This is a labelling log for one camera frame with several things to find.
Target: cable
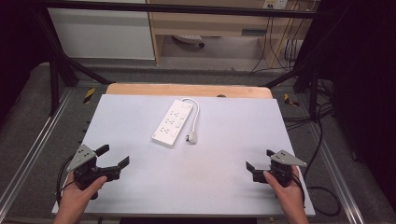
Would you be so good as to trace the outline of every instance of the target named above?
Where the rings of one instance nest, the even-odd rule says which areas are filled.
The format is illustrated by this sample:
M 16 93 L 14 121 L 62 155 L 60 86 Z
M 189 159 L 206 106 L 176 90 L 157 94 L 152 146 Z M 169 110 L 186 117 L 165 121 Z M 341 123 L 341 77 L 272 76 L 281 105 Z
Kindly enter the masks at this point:
M 304 192 L 303 184 L 301 183 L 300 179 L 295 174 L 293 174 L 291 179 L 300 188 L 302 196 L 303 196 L 303 204 L 305 204 L 305 192 Z
M 66 185 L 61 189 L 61 192 L 62 192 L 65 188 L 69 187 L 71 184 L 74 184 L 75 182 L 76 182 L 76 180 L 73 180 L 72 182 L 66 184 Z
M 198 104 L 198 102 L 196 102 L 195 100 L 193 100 L 191 98 L 183 98 L 181 101 L 186 101 L 186 100 L 193 101 L 197 105 L 197 112 L 195 113 L 194 123 L 192 124 L 192 131 L 195 132 L 195 122 L 197 121 L 198 114 L 199 114 L 199 104 Z
M 328 38 L 332 35 L 333 31 L 337 28 L 337 26 L 339 25 L 339 23 L 341 22 L 341 20 L 345 17 L 345 15 L 347 14 L 348 10 L 350 9 L 350 7 L 352 6 L 352 3 L 354 2 L 354 0 L 350 0 L 348 5 L 346 6 L 346 9 L 344 10 L 343 14 L 339 17 L 338 21 L 336 21 L 334 23 L 334 26 L 331 27 L 329 29 L 329 31 L 319 40 L 319 42 L 313 47 L 312 50 L 310 50 L 310 52 L 299 61 L 299 64 L 297 67 L 294 67 L 292 71 L 290 71 L 290 73 L 297 73 L 300 70 L 303 70 L 303 68 L 306 68 L 307 66 L 309 67 L 312 64 L 315 64 L 316 60 L 319 58 L 314 57 L 315 55 L 319 55 L 322 52 L 322 49 L 326 46 L 326 42 L 328 41 Z
M 267 30 L 268 30 L 269 23 L 270 23 L 270 18 L 268 17 L 267 27 L 265 28 L 265 35 L 264 35 L 264 46 L 262 47 L 262 56 L 264 56 L 264 52 L 265 52 L 265 42 L 267 40 Z M 257 72 L 257 71 L 254 71 L 254 69 L 256 69 L 257 66 L 259 66 L 259 63 L 262 61 L 262 56 L 260 57 L 259 61 L 256 63 L 256 66 L 254 66 L 254 68 L 249 72 L 250 74 Z
M 287 70 L 286 67 L 284 67 L 284 66 L 282 65 L 282 63 L 280 62 L 279 58 L 277 58 L 276 53 L 275 53 L 275 51 L 274 51 L 274 49 L 273 49 L 273 47 L 272 47 L 272 43 L 271 43 L 272 37 L 271 37 L 271 35 L 272 35 L 272 28 L 274 27 L 274 17 L 270 17 L 270 18 L 272 18 L 272 19 L 271 19 L 271 29 L 270 29 L 270 48 L 271 48 L 271 51 L 273 52 L 274 56 L 276 57 L 276 60 L 277 60 L 277 62 L 279 63 L 279 65 L 280 65 L 283 69 Z
M 296 32 L 294 33 L 294 35 L 293 35 L 293 38 L 290 40 L 291 41 L 291 54 L 290 54 L 290 57 L 289 57 L 289 60 L 291 60 L 291 55 L 293 54 L 293 50 L 292 50 L 292 47 L 294 47 L 294 57 L 293 57 L 293 60 L 296 60 L 296 54 L 297 54 L 297 40 L 296 40 L 296 36 L 297 36 L 297 34 L 298 34 L 298 32 L 300 31 L 300 29 L 301 29 L 301 26 L 303 25 L 303 23 L 304 23 L 304 20 L 301 20 L 300 21 L 300 24 L 298 25 L 298 27 L 297 27 L 297 30 L 296 30 Z
M 308 163 L 308 165 L 306 166 L 306 169 L 304 171 L 304 175 L 303 175 L 303 179 L 304 180 L 306 180 L 306 175 L 307 175 L 307 173 L 309 171 L 309 168 L 311 167 L 315 157 L 318 155 L 318 151 L 320 149 L 321 142 L 322 142 L 322 139 L 323 139 L 323 127 L 322 127 L 321 121 L 320 121 L 320 119 L 322 118 L 322 115 L 320 114 L 320 112 L 322 111 L 322 107 L 325 106 L 325 105 L 328 105 L 329 103 L 330 102 L 321 105 L 319 107 L 319 110 L 318 110 L 318 126 L 319 126 L 319 130 L 320 130 L 320 136 L 319 136 L 319 140 L 318 140 L 318 146 L 315 149 L 314 155 L 312 156 L 310 162 Z M 332 193 L 329 189 L 325 189 L 323 187 L 317 187 L 317 186 L 309 187 L 308 189 L 322 189 L 322 190 L 325 190 L 325 191 L 329 192 L 334 197 L 334 199 L 336 200 L 336 203 L 337 203 L 337 210 L 334 213 L 326 213 L 326 212 L 322 211 L 321 209 L 318 209 L 316 206 L 313 205 L 315 210 L 317 210 L 321 214 L 323 214 L 325 216 L 328 216 L 328 217 L 335 217 L 335 216 L 338 216 L 340 214 L 340 212 L 341 212 L 341 204 L 340 204 L 338 198 L 336 197 L 336 195 L 334 193 Z
M 56 202 L 58 203 L 58 205 L 61 204 L 62 190 L 64 190 L 64 188 L 66 188 L 68 185 L 70 185 L 71 183 L 73 183 L 73 182 L 71 182 L 71 183 L 69 183 L 68 185 L 64 186 L 64 187 L 61 189 L 61 181 L 62 181 L 62 174 L 64 173 L 64 168 L 66 167 L 67 163 L 69 163 L 71 160 L 73 160 L 73 157 L 74 157 L 74 155 L 73 155 L 73 156 L 69 156 L 69 157 L 64 161 L 64 164 L 62 164 L 61 170 L 59 171 L 59 174 L 58 174 L 58 179 L 57 179 L 57 181 L 56 181 L 56 193 L 55 193 L 55 195 L 56 195 Z
M 195 113 L 194 122 L 192 124 L 192 131 L 186 136 L 186 141 L 188 141 L 192 144 L 195 144 L 197 142 L 197 133 L 195 132 L 195 123 L 197 121 L 198 114 L 199 114 L 199 104 L 198 104 L 198 102 L 196 102 L 195 100 L 193 100 L 191 98 L 183 98 L 181 101 L 184 102 L 186 100 L 193 101 L 197 105 L 197 112 Z
M 315 210 L 317 210 L 317 211 L 320 212 L 321 214 L 323 214 L 323 215 L 325 215 L 325 216 L 328 216 L 328 217 L 336 217 L 336 216 L 338 216 L 338 215 L 340 214 L 340 212 L 341 212 L 341 203 L 340 203 L 340 201 L 338 200 L 338 197 L 337 197 L 333 192 L 331 192 L 329 189 L 326 189 L 326 188 L 323 188 L 323 187 L 318 187 L 318 186 L 309 187 L 309 188 L 307 188 L 307 189 L 310 190 L 311 192 L 312 192 L 312 189 L 321 189 L 321 190 L 324 190 L 324 191 L 330 193 L 330 194 L 332 195 L 332 197 L 335 199 L 336 203 L 337 203 L 337 210 L 336 210 L 335 212 L 333 212 L 333 213 L 324 212 L 323 210 L 317 208 L 316 206 L 314 206 L 314 205 L 312 204 L 312 205 L 314 206 L 314 209 L 315 209 Z
M 325 109 L 322 109 L 322 112 L 320 114 L 317 114 L 318 118 L 324 118 L 328 115 L 330 115 L 334 111 L 332 106 L 329 106 Z M 301 118 L 283 118 L 285 122 L 293 122 L 291 125 L 287 125 L 286 128 L 288 131 L 291 131 L 293 129 L 299 128 L 306 123 L 309 123 L 312 121 L 310 117 L 301 117 Z

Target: power cord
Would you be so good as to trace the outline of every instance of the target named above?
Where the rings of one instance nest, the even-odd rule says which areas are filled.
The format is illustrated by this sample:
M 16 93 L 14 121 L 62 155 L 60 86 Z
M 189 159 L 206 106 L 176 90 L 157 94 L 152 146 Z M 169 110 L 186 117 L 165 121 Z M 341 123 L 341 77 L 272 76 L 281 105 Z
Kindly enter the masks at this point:
M 331 113 L 333 112 L 332 106 L 327 107 L 327 108 L 325 108 L 325 109 L 323 109 L 323 107 L 326 106 L 326 105 L 330 105 L 330 104 L 331 104 L 330 102 L 327 102 L 327 103 L 325 103 L 325 104 L 322 104 L 322 105 L 319 107 L 319 109 L 318 109 L 318 126 L 319 126 L 319 130 L 320 130 L 320 136 L 319 136 L 319 140 L 318 140 L 318 146 L 317 146 L 316 149 L 315 149 L 314 155 L 312 156 L 310 162 L 308 163 L 308 165 L 306 166 L 306 169 L 304 170 L 304 174 L 303 174 L 303 179 L 304 179 L 304 180 L 306 180 L 306 176 L 307 176 L 307 174 L 308 174 L 309 168 L 311 167 L 313 161 L 315 160 L 316 156 L 318 155 L 318 151 L 319 151 L 319 149 L 320 149 L 321 142 L 322 142 L 322 139 L 323 139 L 323 127 L 322 127 L 322 124 L 321 124 L 321 121 L 320 121 L 320 120 L 321 120 L 322 118 L 324 118 L 325 116 L 327 116 L 327 115 L 329 115 L 329 114 L 331 114 Z M 304 118 L 283 118 L 283 120 L 284 120 L 285 122 L 296 122 L 296 121 L 297 121 L 297 122 L 300 122 L 300 125 L 299 125 L 299 126 L 295 126 L 295 127 L 293 127 L 292 129 L 297 128 L 297 127 L 300 127 L 301 125 L 304 125 L 304 124 L 306 124 L 306 123 L 312 121 L 312 119 L 309 118 L 309 117 L 304 117 Z M 313 204 L 314 209 L 315 209 L 316 211 L 318 211 L 319 213 L 321 213 L 321 214 L 323 214 L 323 215 L 325 215 L 325 216 L 328 216 L 328 217 L 335 217 L 335 216 L 338 216 L 338 215 L 340 214 L 340 212 L 341 212 L 341 203 L 340 203 L 338 197 L 337 197 L 334 193 L 332 193 L 329 189 L 326 189 L 326 188 L 323 188 L 323 187 L 319 187 L 319 186 L 307 187 L 307 190 L 309 190 L 310 192 L 312 192 L 312 191 L 315 190 L 315 189 L 324 190 L 324 191 L 328 192 L 328 193 L 335 199 L 337 208 L 336 208 L 336 211 L 335 211 L 335 212 L 333 212 L 333 213 L 328 213 L 328 212 L 324 212 L 322 209 L 319 209 L 318 207 L 316 207 L 316 206 Z
M 58 174 L 58 179 L 57 179 L 57 181 L 56 181 L 56 193 L 55 193 L 55 195 L 56 195 L 56 202 L 58 203 L 58 206 L 61 204 L 62 190 L 64 190 L 67 186 L 69 186 L 69 185 L 71 185 L 72 183 L 74 183 L 74 181 L 73 181 L 73 182 L 70 182 L 69 184 L 67 184 L 66 186 L 64 186 L 64 187 L 61 189 L 61 181 L 62 181 L 62 175 L 63 175 L 63 173 L 64 173 L 64 168 L 66 167 L 66 165 L 67 165 L 71 160 L 73 160 L 73 157 L 74 157 L 74 155 L 68 157 L 68 158 L 64 161 L 64 164 L 62 164 L 61 170 L 59 171 L 59 174 Z
M 293 174 L 292 180 L 299 187 L 303 196 L 303 204 L 305 204 L 305 192 L 304 192 L 303 184 L 300 181 L 300 178 L 297 175 Z
M 195 123 L 197 121 L 198 118 L 198 114 L 199 114 L 199 104 L 198 102 L 196 102 L 195 100 L 191 99 L 191 98 L 183 98 L 181 101 L 193 101 L 196 105 L 197 105 L 197 112 L 195 113 L 195 118 L 194 118 L 194 122 L 192 124 L 192 130 L 191 132 L 189 132 L 189 134 L 186 136 L 186 141 L 190 142 L 192 144 L 195 144 L 197 142 L 197 133 L 195 131 Z
M 274 49 L 273 49 L 273 47 L 272 47 L 272 43 L 271 43 L 272 37 L 271 37 L 271 35 L 272 35 L 272 28 L 274 27 L 274 17 L 270 17 L 270 18 L 271 18 L 271 28 L 270 28 L 270 48 L 271 48 L 271 51 L 273 52 L 273 54 L 274 54 L 274 56 L 275 56 L 277 62 L 279 63 L 280 67 L 282 67 L 282 68 L 285 69 L 285 70 L 288 70 L 287 67 L 284 67 L 284 66 L 282 65 L 282 63 L 280 62 L 279 58 L 277 57 L 277 55 L 276 55 L 276 53 L 275 53 L 275 51 L 274 51 Z
M 301 26 L 303 25 L 303 23 L 304 23 L 304 20 L 301 20 L 301 21 L 300 21 L 300 24 L 299 24 L 298 27 L 297 27 L 296 32 L 295 32 L 294 35 L 293 35 L 293 37 L 292 37 L 291 39 L 288 39 L 288 42 L 287 42 L 287 44 L 286 44 L 286 49 L 285 49 L 284 57 L 285 57 L 285 60 L 288 61 L 289 64 L 290 64 L 290 67 L 289 67 L 289 70 L 290 70 L 290 71 L 291 71 L 291 62 L 290 62 L 290 61 L 295 61 L 295 60 L 297 59 L 297 40 L 296 40 L 296 36 L 297 36 L 298 32 L 300 31 Z
M 267 31 L 268 31 L 268 25 L 269 25 L 269 24 L 270 24 L 270 18 L 268 17 L 267 27 L 265 28 L 265 35 L 264 35 L 264 46 L 262 47 L 262 56 L 260 57 L 259 61 L 256 63 L 256 66 L 254 66 L 254 68 L 249 72 L 250 74 L 253 74 L 253 73 L 256 73 L 256 72 L 261 71 L 261 69 L 258 70 L 258 71 L 254 71 L 254 69 L 256 69 L 257 66 L 259 66 L 260 62 L 262 61 L 262 57 L 264 56 L 264 52 L 265 52 L 265 42 L 266 42 L 266 40 L 267 40 Z
M 325 47 L 327 47 L 327 45 L 328 45 L 329 37 L 334 33 L 334 30 L 338 27 L 341 20 L 345 17 L 345 15 L 347 14 L 348 10 L 350 9 L 350 7 L 352 6 L 352 3 L 354 1 L 355 0 L 349 0 L 349 2 L 346 3 L 345 10 L 342 12 L 342 15 L 338 18 L 338 20 L 333 24 L 332 27 L 330 27 L 329 31 L 326 32 L 322 36 L 322 38 L 307 53 L 307 55 L 305 55 L 304 58 L 302 58 L 300 61 L 298 61 L 297 66 L 294 66 L 292 71 L 289 71 L 287 74 L 284 75 L 285 79 L 287 79 L 288 77 L 291 77 L 291 76 L 296 76 L 300 71 L 303 71 L 306 68 L 309 68 L 310 66 L 312 66 L 313 64 L 315 64 L 317 62 L 317 59 L 319 58 L 318 57 L 319 54 L 322 53 L 322 50 Z M 266 86 L 268 86 L 268 84 L 259 85 L 259 87 L 266 87 Z

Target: power strip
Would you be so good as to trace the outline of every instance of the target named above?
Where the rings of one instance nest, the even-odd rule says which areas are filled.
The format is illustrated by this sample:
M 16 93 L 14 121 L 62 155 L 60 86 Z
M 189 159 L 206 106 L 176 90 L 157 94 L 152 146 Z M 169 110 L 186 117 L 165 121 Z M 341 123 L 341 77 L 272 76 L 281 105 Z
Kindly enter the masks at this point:
M 191 104 L 175 100 L 151 139 L 160 145 L 173 147 L 191 111 Z

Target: plug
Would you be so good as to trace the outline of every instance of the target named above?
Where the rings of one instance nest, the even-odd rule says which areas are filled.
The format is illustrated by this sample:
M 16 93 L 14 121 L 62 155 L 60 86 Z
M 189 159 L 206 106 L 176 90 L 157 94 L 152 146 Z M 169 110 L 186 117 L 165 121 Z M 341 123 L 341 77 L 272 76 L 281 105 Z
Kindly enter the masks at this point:
M 195 144 L 197 142 L 197 133 L 190 132 L 188 135 L 186 135 L 186 141 L 190 142 L 191 144 Z

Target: white device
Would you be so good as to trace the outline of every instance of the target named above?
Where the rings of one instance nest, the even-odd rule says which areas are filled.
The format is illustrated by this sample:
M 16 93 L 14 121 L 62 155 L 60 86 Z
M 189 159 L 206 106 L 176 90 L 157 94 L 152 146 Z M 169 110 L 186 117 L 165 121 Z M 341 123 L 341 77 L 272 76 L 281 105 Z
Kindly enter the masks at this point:
M 173 147 L 192 108 L 191 104 L 175 100 L 151 139 L 160 145 Z
M 172 35 L 172 37 L 187 44 L 197 44 L 201 48 L 205 46 L 204 41 L 198 35 Z

